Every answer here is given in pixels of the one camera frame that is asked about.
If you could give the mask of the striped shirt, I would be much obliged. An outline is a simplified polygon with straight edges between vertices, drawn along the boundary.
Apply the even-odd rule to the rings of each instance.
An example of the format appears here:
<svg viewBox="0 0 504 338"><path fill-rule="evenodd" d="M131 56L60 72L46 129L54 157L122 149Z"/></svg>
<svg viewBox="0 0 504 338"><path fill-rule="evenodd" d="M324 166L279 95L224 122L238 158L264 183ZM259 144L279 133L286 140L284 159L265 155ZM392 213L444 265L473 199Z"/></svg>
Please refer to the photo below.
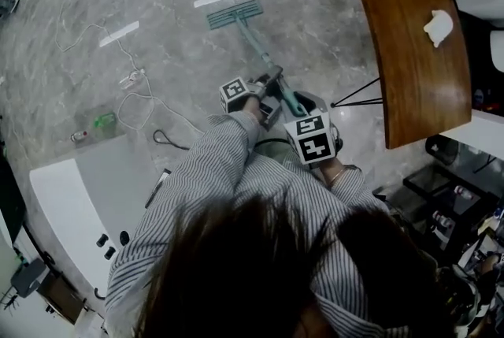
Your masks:
<svg viewBox="0 0 504 338"><path fill-rule="evenodd" d="M209 130L217 124L218 117L226 115L212 116ZM235 195L229 200L240 204L258 195L277 204L287 202L299 210L310 235L323 221L328 221L328 232L334 235L346 216L366 209L346 206L307 167L286 168L254 152L254 144L251 145ZM106 330L110 338L133 338L135 324L146 299L148 282L168 248L176 217L182 215L190 219L218 201L214 199L202 205L178 204L172 199L170 177L146 209L130 242L119 251L111 265L106 296ZM391 323L380 321L372 314L371 291L364 285L343 243L336 242L329 250L316 276L314 291L324 316L344 338L416 336L413 323L399 320L398 312L391 304L382 306L385 314L392 318Z"/></svg>

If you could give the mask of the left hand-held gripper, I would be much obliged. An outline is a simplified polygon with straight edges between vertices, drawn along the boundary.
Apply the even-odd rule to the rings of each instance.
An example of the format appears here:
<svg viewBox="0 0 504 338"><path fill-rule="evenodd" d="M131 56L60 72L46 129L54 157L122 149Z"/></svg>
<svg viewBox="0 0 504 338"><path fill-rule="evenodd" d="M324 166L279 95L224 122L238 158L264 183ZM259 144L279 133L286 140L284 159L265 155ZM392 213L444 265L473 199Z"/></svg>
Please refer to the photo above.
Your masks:
<svg viewBox="0 0 504 338"><path fill-rule="evenodd" d="M276 80L282 75L283 68L274 65L267 68L256 80L245 81L241 76L227 82L219 88L220 105L225 113L241 110L247 99L255 96L262 112L262 126L269 131L279 118L281 105L275 96Z"/></svg>

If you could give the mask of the black metal shelf rack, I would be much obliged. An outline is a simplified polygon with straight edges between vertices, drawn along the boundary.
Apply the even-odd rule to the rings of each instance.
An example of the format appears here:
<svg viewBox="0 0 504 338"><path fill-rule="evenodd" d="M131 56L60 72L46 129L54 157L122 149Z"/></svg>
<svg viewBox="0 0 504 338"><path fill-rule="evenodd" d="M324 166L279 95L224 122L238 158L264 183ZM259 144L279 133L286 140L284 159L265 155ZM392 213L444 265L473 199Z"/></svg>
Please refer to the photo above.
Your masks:
<svg viewBox="0 0 504 338"><path fill-rule="evenodd" d="M455 194L454 188L458 185L469 189L473 199L466 200ZM475 241L480 224L494 213L499 202L495 194L440 165L430 165L407 176L402 186L420 200L409 221L417 230L424 250L442 265L458 261L463 249ZM433 221L436 210L454 220L452 229L442 228Z"/></svg>

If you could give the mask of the brown cardboard box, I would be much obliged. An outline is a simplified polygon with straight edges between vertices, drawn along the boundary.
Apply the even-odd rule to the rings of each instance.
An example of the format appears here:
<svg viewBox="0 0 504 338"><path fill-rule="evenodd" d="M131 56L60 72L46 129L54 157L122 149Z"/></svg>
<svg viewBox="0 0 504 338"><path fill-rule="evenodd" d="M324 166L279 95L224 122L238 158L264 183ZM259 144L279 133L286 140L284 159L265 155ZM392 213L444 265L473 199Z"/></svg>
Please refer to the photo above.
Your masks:
<svg viewBox="0 0 504 338"><path fill-rule="evenodd" d="M37 289L56 312L74 325L84 307L83 299L62 276L48 273Z"/></svg>

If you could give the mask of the curved wooden table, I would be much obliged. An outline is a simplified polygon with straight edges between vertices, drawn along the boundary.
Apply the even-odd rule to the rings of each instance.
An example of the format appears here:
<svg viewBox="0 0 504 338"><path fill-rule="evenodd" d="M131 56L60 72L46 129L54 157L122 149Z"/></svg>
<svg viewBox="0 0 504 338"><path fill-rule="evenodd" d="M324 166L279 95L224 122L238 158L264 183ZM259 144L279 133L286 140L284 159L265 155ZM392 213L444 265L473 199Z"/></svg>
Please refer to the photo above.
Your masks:
<svg viewBox="0 0 504 338"><path fill-rule="evenodd" d="M384 105L385 145L395 149L470 121L469 61L454 0L361 0ZM423 27L445 10L453 31L435 48Z"/></svg>

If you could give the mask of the teal mop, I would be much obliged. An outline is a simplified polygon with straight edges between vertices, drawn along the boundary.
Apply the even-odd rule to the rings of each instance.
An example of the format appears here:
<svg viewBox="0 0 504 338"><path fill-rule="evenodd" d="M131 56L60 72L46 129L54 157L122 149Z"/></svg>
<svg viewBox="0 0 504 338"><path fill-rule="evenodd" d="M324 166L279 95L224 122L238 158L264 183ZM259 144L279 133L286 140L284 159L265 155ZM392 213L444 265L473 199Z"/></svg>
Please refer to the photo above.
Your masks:
<svg viewBox="0 0 504 338"><path fill-rule="evenodd" d="M260 56L261 60L265 63L266 67L277 65L265 48L255 38L252 31L248 28L247 20L263 14L263 8L259 0L250 0L241 2L231 7L221 9L206 16L207 23L210 30L216 30L237 24L241 34L245 37L247 42L254 48L255 52ZM287 107L295 117L301 117L306 113L302 104L295 97L295 93L287 85L284 75L276 80L277 86L280 90L280 95L287 103Z"/></svg>

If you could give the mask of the green small bottle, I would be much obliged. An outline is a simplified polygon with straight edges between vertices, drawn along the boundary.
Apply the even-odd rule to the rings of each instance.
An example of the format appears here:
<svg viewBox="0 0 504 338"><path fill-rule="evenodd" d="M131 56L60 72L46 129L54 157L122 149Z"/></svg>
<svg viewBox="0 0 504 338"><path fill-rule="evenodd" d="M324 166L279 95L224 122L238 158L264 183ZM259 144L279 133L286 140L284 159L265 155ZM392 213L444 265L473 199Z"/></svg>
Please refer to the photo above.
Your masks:
<svg viewBox="0 0 504 338"><path fill-rule="evenodd" d="M99 129L109 127L115 122L116 122L116 115L114 112L110 112L97 116L93 121L93 125L96 129Z"/></svg>

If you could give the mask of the white crumpled tissue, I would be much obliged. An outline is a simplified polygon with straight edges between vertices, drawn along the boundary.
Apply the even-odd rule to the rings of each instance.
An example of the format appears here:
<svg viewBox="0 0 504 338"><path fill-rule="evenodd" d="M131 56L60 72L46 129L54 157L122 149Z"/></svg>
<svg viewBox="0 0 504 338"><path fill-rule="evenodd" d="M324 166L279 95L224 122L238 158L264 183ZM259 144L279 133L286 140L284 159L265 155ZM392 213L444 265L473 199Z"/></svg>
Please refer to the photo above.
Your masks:
<svg viewBox="0 0 504 338"><path fill-rule="evenodd" d="M441 42L453 31L454 22L445 10L432 10L431 20L423 27L433 46L438 48Z"/></svg>

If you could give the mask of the black round fan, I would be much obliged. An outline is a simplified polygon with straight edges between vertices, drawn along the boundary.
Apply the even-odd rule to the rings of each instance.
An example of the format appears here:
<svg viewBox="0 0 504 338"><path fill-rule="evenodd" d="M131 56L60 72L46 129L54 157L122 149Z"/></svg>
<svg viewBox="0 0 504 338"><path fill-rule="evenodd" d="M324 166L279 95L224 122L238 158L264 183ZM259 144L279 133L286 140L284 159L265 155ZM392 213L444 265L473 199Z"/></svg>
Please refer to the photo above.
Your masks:
<svg viewBox="0 0 504 338"><path fill-rule="evenodd" d="M438 134L425 140L425 150L433 158L449 166L454 163L458 156L459 142Z"/></svg>

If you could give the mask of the black monitor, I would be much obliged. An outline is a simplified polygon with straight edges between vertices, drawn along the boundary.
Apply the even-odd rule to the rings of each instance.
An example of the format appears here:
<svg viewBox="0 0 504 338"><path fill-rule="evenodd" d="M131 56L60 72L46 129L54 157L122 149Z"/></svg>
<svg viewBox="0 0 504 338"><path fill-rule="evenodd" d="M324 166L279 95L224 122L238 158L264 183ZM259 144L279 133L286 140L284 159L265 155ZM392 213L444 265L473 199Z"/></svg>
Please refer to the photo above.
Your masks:
<svg viewBox="0 0 504 338"><path fill-rule="evenodd" d="M6 158L0 155L0 214L6 225L6 240L13 244L24 223L26 205L13 171Z"/></svg>

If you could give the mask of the white rounded table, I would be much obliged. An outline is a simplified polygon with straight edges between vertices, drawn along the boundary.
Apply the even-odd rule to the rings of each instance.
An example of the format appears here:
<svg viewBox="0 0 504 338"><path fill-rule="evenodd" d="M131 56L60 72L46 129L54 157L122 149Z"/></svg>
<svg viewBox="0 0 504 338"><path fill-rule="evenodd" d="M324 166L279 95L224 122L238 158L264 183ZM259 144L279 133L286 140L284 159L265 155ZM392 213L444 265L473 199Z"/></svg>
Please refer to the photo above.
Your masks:
<svg viewBox="0 0 504 338"><path fill-rule="evenodd" d="M29 178L55 236L96 293L106 295L120 232L135 231L158 171L144 142L118 136L33 169ZM102 234L109 239L96 245ZM109 247L116 252L107 261Z"/></svg>

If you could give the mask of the person's right forearm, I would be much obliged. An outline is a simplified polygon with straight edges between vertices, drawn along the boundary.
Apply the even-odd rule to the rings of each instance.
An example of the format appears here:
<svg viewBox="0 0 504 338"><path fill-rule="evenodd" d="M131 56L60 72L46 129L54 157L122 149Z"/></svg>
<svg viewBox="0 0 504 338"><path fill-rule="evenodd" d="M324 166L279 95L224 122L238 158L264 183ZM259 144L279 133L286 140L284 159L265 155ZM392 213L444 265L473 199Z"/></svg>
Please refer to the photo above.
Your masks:
<svg viewBox="0 0 504 338"><path fill-rule="evenodd" d="M365 176L357 166L344 165L338 158L331 158L322 161L319 170L328 190L346 206L389 213L387 205L367 187Z"/></svg>

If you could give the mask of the person's left forearm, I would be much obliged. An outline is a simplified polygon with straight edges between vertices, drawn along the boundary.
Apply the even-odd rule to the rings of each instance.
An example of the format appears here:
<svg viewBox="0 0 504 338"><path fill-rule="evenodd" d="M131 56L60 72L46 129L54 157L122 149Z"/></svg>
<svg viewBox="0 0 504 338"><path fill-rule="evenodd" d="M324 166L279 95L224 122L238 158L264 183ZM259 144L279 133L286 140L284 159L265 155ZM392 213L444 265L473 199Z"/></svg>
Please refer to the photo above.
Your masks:
<svg viewBox="0 0 504 338"><path fill-rule="evenodd" d="M242 110L218 117L170 177L173 201L202 205L232 199L251 145L257 141L261 119L254 97L247 99Z"/></svg>

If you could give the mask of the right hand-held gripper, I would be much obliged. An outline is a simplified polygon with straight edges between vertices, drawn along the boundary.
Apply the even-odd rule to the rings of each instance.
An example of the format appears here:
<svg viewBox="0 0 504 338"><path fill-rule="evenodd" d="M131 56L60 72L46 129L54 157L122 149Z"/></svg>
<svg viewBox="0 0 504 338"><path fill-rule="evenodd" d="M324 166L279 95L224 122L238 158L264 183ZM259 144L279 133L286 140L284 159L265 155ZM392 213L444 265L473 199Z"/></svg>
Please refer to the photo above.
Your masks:
<svg viewBox="0 0 504 338"><path fill-rule="evenodd" d="M289 91L283 98L283 127L303 165L318 165L343 148L325 101L305 91Z"/></svg>

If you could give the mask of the white power strip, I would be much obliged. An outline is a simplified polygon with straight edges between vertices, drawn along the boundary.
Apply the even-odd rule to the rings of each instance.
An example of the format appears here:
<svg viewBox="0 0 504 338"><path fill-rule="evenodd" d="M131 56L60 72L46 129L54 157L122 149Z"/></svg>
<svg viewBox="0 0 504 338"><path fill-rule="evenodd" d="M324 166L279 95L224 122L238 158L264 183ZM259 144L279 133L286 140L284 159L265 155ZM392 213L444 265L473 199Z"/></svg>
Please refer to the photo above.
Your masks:
<svg viewBox="0 0 504 338"><path fill-rule="evenodd" d="M137 87L139 84L141 84L144 81L144 78L144 69L134 69L119 82L120 88L124 91L130 90L133 87Z"/></svg>

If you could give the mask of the white counter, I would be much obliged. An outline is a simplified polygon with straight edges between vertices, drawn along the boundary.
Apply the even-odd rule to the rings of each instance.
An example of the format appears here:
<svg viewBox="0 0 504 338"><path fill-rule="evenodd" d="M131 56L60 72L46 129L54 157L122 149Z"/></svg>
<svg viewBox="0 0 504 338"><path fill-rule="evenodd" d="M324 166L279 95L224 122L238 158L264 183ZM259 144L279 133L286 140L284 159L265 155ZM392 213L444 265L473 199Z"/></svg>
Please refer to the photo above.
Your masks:
<svg viewBox="0 0 504 338"><path fill-rule="evenodd" d="M447 128L440 135L504 161L504 117L480 110L472 110L466 123L461 122L458 114L453 117L457 118L453 123L458 126Z"/></svg>

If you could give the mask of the pale green trousers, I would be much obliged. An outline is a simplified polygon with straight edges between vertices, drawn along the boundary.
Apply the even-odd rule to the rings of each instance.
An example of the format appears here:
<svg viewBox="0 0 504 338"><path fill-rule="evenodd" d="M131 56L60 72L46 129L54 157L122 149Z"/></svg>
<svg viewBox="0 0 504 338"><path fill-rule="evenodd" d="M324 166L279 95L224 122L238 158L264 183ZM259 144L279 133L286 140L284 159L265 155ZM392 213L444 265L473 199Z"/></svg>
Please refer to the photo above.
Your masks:
<svg viewBox="0 0 504 338"><path fill-rule="evenodd" d="M254 151L271 158L282 166L289 169L303 169L295 150L288 141L281 138L263 139L256 143Z"/></svg>

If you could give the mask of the grey chair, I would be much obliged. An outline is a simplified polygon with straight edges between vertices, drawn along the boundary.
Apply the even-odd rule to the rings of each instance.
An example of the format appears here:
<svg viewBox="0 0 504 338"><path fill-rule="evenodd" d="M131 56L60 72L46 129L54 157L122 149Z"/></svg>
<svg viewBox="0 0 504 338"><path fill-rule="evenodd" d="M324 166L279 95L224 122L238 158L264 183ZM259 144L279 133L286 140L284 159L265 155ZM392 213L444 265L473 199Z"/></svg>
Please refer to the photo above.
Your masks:
<svg viewBox="0 0 504 338"><path fill-rule="evenodd" d="M12 276L10 283L21 298L27 298L35 292L39 286L39 278L44 274L46 264L41 258L36 258L27 266L21 266Z"/></svg>

